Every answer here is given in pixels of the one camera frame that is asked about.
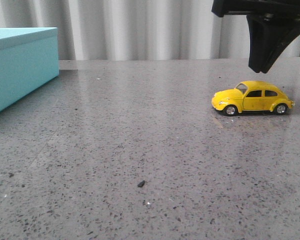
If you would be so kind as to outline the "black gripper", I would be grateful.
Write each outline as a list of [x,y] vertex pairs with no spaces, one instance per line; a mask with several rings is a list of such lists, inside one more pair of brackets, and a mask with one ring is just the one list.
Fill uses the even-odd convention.
[[300,15],[300,0],[214,0],[218,17],[247,15],[250,36],[248,66],[267,73],[287,46],[300,35],[300,18],[273,18],[258,14]]

